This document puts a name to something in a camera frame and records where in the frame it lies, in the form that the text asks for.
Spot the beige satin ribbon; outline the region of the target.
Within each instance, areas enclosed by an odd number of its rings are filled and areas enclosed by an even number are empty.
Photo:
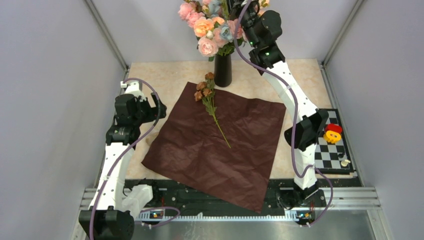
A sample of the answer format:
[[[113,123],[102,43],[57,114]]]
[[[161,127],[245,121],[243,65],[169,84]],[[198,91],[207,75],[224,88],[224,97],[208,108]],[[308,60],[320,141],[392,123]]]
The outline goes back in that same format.
[[[145,142],[148,146],[151,146],[153,141],[158,137],[159,133],[158,132],[153,132],[151,134],[149,134],[146,138],[145,138]]]

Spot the colourful artificial flower bunch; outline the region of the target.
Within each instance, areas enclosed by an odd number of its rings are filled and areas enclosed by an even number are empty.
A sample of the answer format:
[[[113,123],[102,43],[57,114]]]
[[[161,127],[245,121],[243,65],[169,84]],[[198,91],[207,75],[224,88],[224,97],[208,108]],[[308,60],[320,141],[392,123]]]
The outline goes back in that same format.
[[[196,49],[210,62],[229,62],[236,46],[248,42],[243,28],[236,29],[238,17],[231,16],[233,8],[229,0],[185,0],[179,6],[177,14],[194,32]]]

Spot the black cylindrical vase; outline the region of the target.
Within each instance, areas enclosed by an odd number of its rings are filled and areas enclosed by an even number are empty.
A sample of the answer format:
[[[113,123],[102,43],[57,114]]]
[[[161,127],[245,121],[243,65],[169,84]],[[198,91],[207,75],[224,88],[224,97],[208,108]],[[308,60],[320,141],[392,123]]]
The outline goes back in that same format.
[[[215,56],[214,82],[221,88],[228,87],[232,83],[232,57],[230,54]]]

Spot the red paper bouquet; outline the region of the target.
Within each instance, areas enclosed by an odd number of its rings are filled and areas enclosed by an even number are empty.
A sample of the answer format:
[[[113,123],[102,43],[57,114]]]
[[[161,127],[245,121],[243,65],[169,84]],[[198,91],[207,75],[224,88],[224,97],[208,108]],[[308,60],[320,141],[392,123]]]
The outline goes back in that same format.
[[[188,82],[142,164],[200,192],[260,213],[286,107],[216,90],[215,116]]]

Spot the brown small rose stem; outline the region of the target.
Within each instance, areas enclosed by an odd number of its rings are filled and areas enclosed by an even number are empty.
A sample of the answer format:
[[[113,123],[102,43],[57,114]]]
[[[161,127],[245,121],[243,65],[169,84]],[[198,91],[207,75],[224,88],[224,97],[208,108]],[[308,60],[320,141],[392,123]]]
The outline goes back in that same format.
[[[204,76],[204,81],[199,82],[196,85],[196,92],[194,93],[194,99],[196,102],[201,101],[205,107],[206,112],[213,117],[213,120],[218,127],[223,139],[227,146],[231,149],[231,145],[227,140],[216,116],[217,106],[215,106],[215,74],[208,72]]]

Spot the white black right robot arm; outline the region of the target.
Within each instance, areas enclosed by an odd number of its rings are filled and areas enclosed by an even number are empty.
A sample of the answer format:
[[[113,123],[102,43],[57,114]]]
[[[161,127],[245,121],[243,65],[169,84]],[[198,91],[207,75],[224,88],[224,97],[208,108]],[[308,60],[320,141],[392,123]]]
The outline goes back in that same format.
[[[258,70],[273,87],[292,118],[292,127],[284,132],[290,146],[295,172],[294,183],[299,187],[293,200],[307,206],[314,198],[317,186],[315,152],[329,114],[318,108],[304,93],[294,76],[277,39],[283,33],[280,14],[267,10],[260,14],[257,0],[228,0],[229,17],[236,20],[236,29],[242,29],[251,46],[249,57],[242,59]]]

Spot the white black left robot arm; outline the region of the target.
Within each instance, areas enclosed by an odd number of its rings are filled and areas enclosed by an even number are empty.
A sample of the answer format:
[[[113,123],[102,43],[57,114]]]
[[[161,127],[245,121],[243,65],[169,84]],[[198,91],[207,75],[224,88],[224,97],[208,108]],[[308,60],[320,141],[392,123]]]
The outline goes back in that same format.
[[[126,172],[136,144],[150,130],[141,133],[145,123],[157,125],[166,116],[167,107],[156,92],[151,93],[155,106],[147,99],[125,93],[115,98],[113,123],[105,136],[105,158],[97,190],[78,222],[91,240],[130,240],[135,218],[123,207]]]

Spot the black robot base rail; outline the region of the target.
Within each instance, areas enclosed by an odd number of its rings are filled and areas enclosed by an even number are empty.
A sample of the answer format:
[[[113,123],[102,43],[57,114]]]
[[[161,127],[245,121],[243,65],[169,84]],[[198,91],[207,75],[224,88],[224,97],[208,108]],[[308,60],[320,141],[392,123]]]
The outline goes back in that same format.
[[[153,207],[175,207],[182,217],[196,216],[202,213],[206,217],[258,217],[282,216],[289,210],[304,208],[306,212],[324,208],[327,199],[323,190],[318,190],[303,200],[295,192],[295,184],[289,179],[271,179],[261,207],[261,213],[254,212],[203,193],[174,180],[164,179],[127,179],[125,190],[132,190],[137,185],[152,186],[153,199],[147,204]]]

